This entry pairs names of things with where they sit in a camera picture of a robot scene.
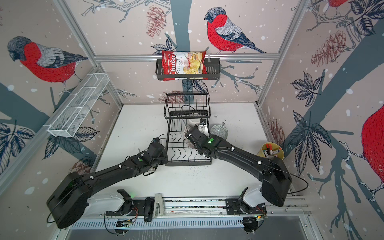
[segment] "yellow cup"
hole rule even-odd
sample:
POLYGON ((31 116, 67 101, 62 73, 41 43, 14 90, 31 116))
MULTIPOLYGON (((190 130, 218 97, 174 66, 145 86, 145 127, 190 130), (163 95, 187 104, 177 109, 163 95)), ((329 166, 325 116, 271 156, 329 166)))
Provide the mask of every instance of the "yellow cup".
POLYGON ((284 151, 283 151, 283 149, 282 149, 279 145, 277 145, 276 143, 273 143, 273 142, 267 142, 267 143, 263 144, 263 146, 261 147, 261 149, 260 149, 260 151, 258 152, 257 156, 259 156, 259 157, 265 157, 263 150, 266 150, 266 145, 267 145, 267 144, 271 144, 271 145, 272 145, 272 151, 280 150, 280 152, 278 152, 276 155, 277 155, 277 157, 280 158, 281 160, 284 159, 284 151))

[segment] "white mesh basket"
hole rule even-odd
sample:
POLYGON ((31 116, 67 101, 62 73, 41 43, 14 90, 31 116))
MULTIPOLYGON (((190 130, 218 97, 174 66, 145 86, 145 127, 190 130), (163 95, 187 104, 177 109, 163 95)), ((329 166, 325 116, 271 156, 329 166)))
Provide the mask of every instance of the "white mesh basket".
POLYGON ((105 86, 109 83, 109 77, 105 73, 93 73, 88 75, 86 81, 77 93, 72 94, 75 95, 74 98, 48 129, 48 132, 55 137, 73 137, 75 135, 105 86))

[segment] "red and white snack bag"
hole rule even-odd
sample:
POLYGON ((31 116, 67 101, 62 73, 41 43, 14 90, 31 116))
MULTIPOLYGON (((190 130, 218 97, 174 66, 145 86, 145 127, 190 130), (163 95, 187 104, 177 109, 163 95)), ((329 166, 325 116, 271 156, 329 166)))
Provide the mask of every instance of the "red and white snack bag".
MULTIPOLYGON (((204 52, 177 52, 177 51, 163 51, 162 65, 164 69, 163 74, 206 74, 204 52)), ((169 80, 183 80, 186 78, 164 78, 164 81, 169 80)))

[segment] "dish rack wire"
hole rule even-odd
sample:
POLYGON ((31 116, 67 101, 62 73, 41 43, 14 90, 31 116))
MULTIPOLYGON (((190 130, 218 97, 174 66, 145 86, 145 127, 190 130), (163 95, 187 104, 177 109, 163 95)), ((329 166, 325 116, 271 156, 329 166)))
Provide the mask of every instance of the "dish rack wire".
POLYGON ((204 157, 193 149, 185 134, 190 129, 189 119, 204 119, 209 133, 211 116, 208 93, 168 93, 164 105, 164 117, 168 122, 166 166, 210 165, 211 157, 204 157))

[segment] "white tabletop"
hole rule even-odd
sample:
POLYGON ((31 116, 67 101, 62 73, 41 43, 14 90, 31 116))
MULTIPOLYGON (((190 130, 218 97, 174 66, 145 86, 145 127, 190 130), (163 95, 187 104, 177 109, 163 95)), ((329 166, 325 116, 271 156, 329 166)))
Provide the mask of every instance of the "white tabletop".
MULTIPOLYGON (((210 126, 225 121, 227 141, 256 154, 266 137, 253 103, 212 103, 210 126)), ((145 150, 152 138, 167 133, 164 106, 124 105, 97 171, 124 161, 145 150)), ((137 176, 120 181, 100 193, 125 189, 132 197, 203 197, 240 195, 245 187, 260 182, 243 169, 213 159, 210 166, 166 167, 161 165, 150 176, 137 176)))

